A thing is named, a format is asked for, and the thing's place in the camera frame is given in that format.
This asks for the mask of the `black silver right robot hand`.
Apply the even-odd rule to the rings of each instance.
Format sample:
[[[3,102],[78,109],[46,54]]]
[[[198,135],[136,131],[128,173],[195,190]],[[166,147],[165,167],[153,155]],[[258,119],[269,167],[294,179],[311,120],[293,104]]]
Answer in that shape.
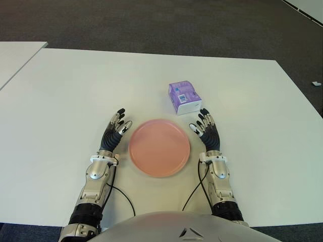
[[[196,124],[189,124],[190,129],[200,138],[206,151],[220,151],[220,136],[212,115],[206,108],[200,110]]]

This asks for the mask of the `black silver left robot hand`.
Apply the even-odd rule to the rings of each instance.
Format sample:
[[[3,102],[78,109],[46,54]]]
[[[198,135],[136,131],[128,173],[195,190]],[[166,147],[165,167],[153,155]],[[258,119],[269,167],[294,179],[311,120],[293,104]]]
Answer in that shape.
[[[110,119],[101,139],[99,152],[113,152],[121,141],[123,135],[128,132],[132,121],[124,121],[125,109],[119,109]]]

